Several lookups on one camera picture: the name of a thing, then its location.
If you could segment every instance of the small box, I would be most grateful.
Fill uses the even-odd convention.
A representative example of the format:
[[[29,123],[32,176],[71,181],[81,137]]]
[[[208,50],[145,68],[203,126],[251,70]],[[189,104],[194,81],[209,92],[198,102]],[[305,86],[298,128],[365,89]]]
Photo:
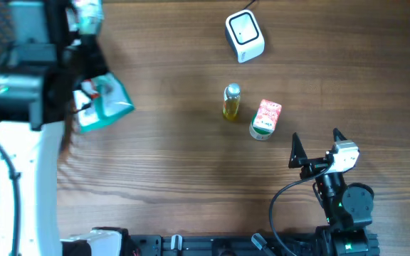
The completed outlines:
[[[252,11],[242,10],[226,20],[226,37],[239,63],[259,56],[265,48],[261,29]]]
[[[282,106],[269,100],[262,100],[253,121],[249,125],[249,133],[254,139],[267,140],[275,131]]]

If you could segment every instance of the bottle cap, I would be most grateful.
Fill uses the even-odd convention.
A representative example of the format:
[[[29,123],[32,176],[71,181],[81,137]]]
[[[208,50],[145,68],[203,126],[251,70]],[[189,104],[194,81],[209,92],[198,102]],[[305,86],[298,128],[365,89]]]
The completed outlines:
[[[231,83],[227,87],[227,95],[229,97],[236,97],[240,95],[240,85],[236,83]]]

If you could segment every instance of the white speaker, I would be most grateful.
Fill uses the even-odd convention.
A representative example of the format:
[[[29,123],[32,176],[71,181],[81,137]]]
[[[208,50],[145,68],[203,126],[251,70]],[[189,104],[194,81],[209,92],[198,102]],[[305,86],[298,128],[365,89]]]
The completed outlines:
[[[239,63],[259,56],[265,48],[261,29],[252,11],[242,10],[226,20],[226,37]]]

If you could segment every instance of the wooden table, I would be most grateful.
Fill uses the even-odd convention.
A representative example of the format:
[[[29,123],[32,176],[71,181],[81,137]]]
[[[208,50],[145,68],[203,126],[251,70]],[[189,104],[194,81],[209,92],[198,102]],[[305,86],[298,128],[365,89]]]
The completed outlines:
[[[410,2],[260,1],[252,9],[265,53],[238,64],[224,36],[246,1],[106,4],[100,36],[137,110],[97,132],[74,134],[58,162],[62,236],[95,226],[132,234],[269,231],[291,135],[323,156],[339,127],[360,147],[346,182],[371,186],[383,255],[410,255]],[[222,94],[242,87],[241,116],[221,116]],[[257,142],[248,125],[262,99],[283,105]],[[311,184],[275,206],[279,230],[325,225]]]

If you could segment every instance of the brown wood surface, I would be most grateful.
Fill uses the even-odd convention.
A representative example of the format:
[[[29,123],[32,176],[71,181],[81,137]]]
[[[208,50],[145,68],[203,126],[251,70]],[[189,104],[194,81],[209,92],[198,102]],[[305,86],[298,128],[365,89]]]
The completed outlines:
[[[346,182],[375,193],[369,230],[383,255],[410,255],[410,1],[260,1],[265,53],[243,65],[224,36],[242,1],[105,5],[100,36],[137,110],[74,134],[58,162],[62,236],[94,226],[132,234],[251,234],[269,230],[288,169],[291,135],[311,157],[339,127],[360,147]],[[240,120],[221,116],[222,93],[242,87]],[[262,99],[283,105],[273,137],[248,124]],[[275,207],[279,230],[326,224],[311,184]]]

